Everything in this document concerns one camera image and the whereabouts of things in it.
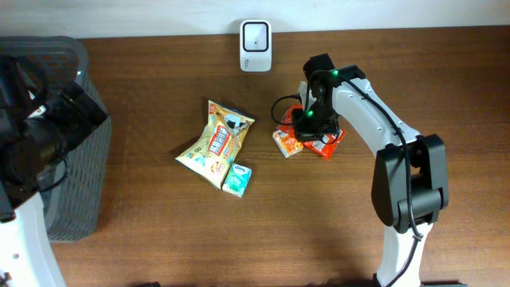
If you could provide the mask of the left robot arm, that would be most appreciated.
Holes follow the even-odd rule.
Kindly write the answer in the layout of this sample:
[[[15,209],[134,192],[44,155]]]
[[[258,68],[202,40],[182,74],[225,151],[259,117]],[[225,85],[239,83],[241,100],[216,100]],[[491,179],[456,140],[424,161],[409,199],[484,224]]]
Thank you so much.
[[[108,114],[78,83],[57,95],[26,57],[1,57],[1,284],[62,286],[42,194],[69,176],[68,153]]]

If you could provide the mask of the cream blue snack bag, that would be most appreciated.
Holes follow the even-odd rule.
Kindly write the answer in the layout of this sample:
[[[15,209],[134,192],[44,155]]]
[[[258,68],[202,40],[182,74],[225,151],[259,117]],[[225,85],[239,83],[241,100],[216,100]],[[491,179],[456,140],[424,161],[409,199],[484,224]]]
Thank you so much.
[[[209,100],[207,124],[202,134],[175,160],[221,189],[254,122],[255,119],[235,109]]]

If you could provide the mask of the orange tissue pack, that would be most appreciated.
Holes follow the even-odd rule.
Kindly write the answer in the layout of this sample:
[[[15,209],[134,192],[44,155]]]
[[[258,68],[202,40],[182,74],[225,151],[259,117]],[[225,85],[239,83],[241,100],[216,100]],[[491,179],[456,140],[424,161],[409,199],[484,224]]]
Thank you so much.
[[[304,145],[296,138],[293,129],[277,129],[273,133],[273,139],[285,158],[289,158],[304,149]]]

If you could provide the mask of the red candy bag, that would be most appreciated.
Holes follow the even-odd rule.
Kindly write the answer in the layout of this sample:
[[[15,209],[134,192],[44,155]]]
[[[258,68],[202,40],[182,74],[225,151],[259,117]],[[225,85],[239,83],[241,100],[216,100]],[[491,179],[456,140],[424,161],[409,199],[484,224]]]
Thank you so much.
[[[277,126],[277,129],[280,130],[288,130],[293,129],[292,126],[284,126],[279,124]],[[339,143],[343,140],[345,135],[347,134],[347,131],[345,129],[340,129],[339,134],[333,134],[333,135],[324,135],[323,139],[321,140],[313,140],[313,141],[300,141],[304,147],[310,149],[311,151],[314,151],[315,153],[321,155],[326,160],[329,160],[332,157],[332,154],[336,150]]]

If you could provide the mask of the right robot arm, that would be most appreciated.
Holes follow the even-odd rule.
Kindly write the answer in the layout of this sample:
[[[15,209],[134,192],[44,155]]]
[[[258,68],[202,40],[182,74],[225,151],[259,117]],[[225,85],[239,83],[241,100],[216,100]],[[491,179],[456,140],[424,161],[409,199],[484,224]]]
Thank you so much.
[[[449,203],[443,140],[424,136],[402,121],[377,95],[357,65],[337,68],[328,54],[303,67],[300,109],[292,126],[300,142],[339,136],[345,119],[375,157],[371,201],[385,226],[377,286],[419,286],[424,245]]]

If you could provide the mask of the teal tissue pack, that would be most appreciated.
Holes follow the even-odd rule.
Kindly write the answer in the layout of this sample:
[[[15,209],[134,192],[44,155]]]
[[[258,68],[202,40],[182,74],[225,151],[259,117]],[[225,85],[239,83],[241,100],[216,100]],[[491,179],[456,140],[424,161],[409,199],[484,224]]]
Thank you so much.
[[[222,185],[224,192],[242,198],[252,175],[249,167],[233,163]]]

